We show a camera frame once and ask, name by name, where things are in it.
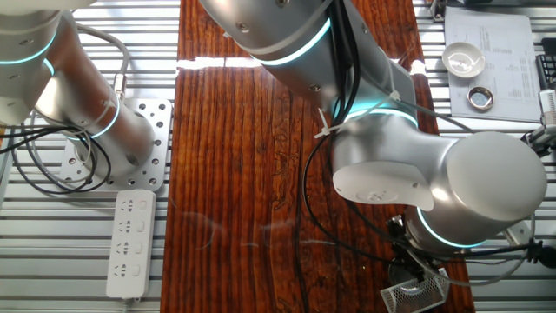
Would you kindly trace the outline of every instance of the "wooden board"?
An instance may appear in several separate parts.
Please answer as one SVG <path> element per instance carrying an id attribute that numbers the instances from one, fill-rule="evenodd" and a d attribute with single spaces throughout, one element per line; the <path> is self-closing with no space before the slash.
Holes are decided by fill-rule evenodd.
<path id="1" fill-rule="evenodd" d="M 357 0 L 377 43 L 407 66 L 422 60 L 411 0 Z M 196 0 L 182 0 L 180 60 L 245 57 Z M 386 312 L 387 265 L 330 243 L 302 206 L 300 178 L 321 122 L 263 68 L 180 70 L 166 231 L 161 312 Z M 415 76 L 430 109 L 427 79 Z M 425 131 L 436 122 L 420 115 Z M 342 240 L 391 258 L 332 190 L 318 154 L 308 194 L 321 223 Z M 381 227 L 404 206 L 366 206 Z M 299 240 L 295 241 L 296 226 Z M 467 280 L 464 265 L 447 267 Z M 445 312 L 472 312 L 468 288 L 452 286 Z"/>

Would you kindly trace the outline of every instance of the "electrical outlet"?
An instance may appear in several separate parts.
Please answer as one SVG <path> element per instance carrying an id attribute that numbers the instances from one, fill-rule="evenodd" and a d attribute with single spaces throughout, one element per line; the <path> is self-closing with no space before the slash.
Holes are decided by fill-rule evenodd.
<path id="1" fill-rule="evenodd" d="M 156 195 L 148 190 L 118 193 L 106 294 L 123 299 L 148 291 Z"/>

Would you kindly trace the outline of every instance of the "black keyboard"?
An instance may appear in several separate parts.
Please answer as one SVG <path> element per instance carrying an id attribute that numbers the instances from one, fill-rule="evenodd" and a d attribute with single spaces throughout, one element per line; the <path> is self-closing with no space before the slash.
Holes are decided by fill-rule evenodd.
<path id="1" fill-rule="evenodd" d="M 540 89 L 553 90 L 556 87 L 556 56 L 537 56 L 537 70 Z"/>

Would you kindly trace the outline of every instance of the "dark wooden surface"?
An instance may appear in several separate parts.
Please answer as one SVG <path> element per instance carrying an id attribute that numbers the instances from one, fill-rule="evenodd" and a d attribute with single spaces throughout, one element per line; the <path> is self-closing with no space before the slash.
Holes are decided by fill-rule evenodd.
<path id="1" fill-rule="evenodd" d="M 354 2 L 391 58 L 406 68 L 423 59 L 411 0 Z M 198 1 L 182 0 L 180 59 L 248 60 L 223 32 Z M 427 79 L 414 81 L 419 105 L 432 109 Z M 305 306 L 310 312 L 386 312 L 380 290 L 390 286 L 387 266 L 331 244 L 302 207 L 302 166 L 321 127 L 316 108 L 261 67 L 181 70 L 175 99 L 161 312 L 303 312 Z M 438 132 L 431 117 L 421 115 L 420 125 Z M 392 257 L 390 244 L 331 189 L 321 170 L 325 161 L 317 155 L 308 180 L 324 227 L 362 250 Z M 404 206 L 362 209 L 384 227 Z M 467 279 L 463 265 L 447 271 Z M 451 286 L 436 311 L 474 311 L 471 290 Z"/>

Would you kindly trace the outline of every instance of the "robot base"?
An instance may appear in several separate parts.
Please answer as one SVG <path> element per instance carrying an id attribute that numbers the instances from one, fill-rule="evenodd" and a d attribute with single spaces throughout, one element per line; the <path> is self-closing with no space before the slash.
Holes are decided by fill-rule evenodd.
<path id="1" fill-rule="evenodd" d="M 168 100 L 161 99 L 126 99 L 128 108 L 143 115 L 151 124 L 155 132 L 153 150 L 147 162 L 125 176 L 111 177 L 108 182 L 98 190 L 159 190 L 164 183 L 166 168 L 166 155 L 168 153 L 168 141 L 170 122 L 172 119 L 172 104 Z M 68 140 L 63 153 L 62 168 L 60 176 L 75 180 L 86 177 L 90 173 L 82 163 L 76 159 L 74 144 Z M 95 185 L 104 179 L 103 176 L 93 176 Z"/>

